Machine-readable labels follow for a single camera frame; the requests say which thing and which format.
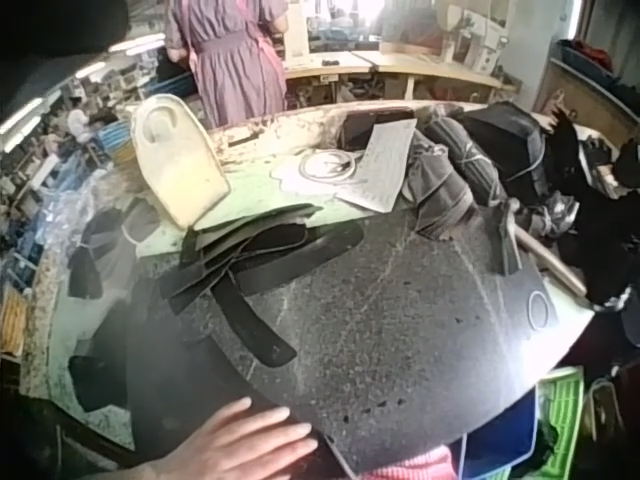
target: blue container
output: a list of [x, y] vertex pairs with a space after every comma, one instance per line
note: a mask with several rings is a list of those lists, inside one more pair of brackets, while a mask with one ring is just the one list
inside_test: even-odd
[[460, 478], [476, 480], [498, 473], [531, 456], [538, 429], [534, 388], [501, 415], [467, 436]]

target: green basket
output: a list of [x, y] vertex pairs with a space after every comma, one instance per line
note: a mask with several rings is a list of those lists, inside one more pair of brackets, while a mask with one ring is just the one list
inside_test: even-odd
[[567, 480], [578, 440], [582, 402], [584, 395], [584, 375], [582, 368], [569, 367], [554, 370], [538, 384], [538, 395], [550, 402], [551, 424], [558, 431], [555, 454], [547, 464], [535, 473], [527, 475], [527, 480]]

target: finger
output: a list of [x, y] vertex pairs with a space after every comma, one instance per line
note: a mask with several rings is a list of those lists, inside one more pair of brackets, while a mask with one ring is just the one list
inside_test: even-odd
[[238, 465], [262, 457], [280, 447], [300, 440], [311, 433], [310, 423], [299, 423], [274, 428], [265, 432], [245, 437], [224, 449], [224, 470], [231, 470]]
[[220, 410], [218, 410], [209, 420], [205, 422], [201, 430], [204, 431], [217, 431], [232, 420], [236, 415], [245, 412], [251, 406], [251, 399], [249, 397], [241, 398], [235, 402], [232, 402]]
[[213, 444], [216, 447], [229, 445], [253, 432], [283, 422], [290, 414], [291, 410], [288, 408], [278, 407], [273, 410], [258, 413], [249, 418], [232, 422], [215, 434]]
[[309, 455], [316, 448], [318, 448], [316, 440], [311, 438], [298, 440], [229, 471], [229, 480], [263, 480], [269, 478], [305, 455]]

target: pink dress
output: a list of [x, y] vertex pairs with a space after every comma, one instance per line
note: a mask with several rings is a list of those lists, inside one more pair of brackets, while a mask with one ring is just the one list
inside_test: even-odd
[[261, 28], [287, 0], [169, 0], [165, 45], [186, 49], [211, 128], [284, 110], [284, 68]]

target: wooden table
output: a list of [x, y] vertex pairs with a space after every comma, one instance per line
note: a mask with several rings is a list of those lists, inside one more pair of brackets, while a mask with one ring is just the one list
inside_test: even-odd
[[[323, 61], [340, 62], [339, 65], [323, 66]], [[371, 72], [371, 63], [352, 52], [312, 53], [304, 62], [284, 64], [287, 80], [324, 75], [348, 75], [351, 73]]]
[[409, 76], [405, 100], [413, 98], [412, 89], [415, 77], [439, 77], [458, 80], [492, 89], [509, 90], [511, 86], [502, 84], [500, 80], [481, 75], [457, 63], [443, 63], [439, 58], [425, 54], [382, 53], [379, 51], [353, 52], [354, 55], [367, 60], [375, 71], [380, 73], [396, 73]]

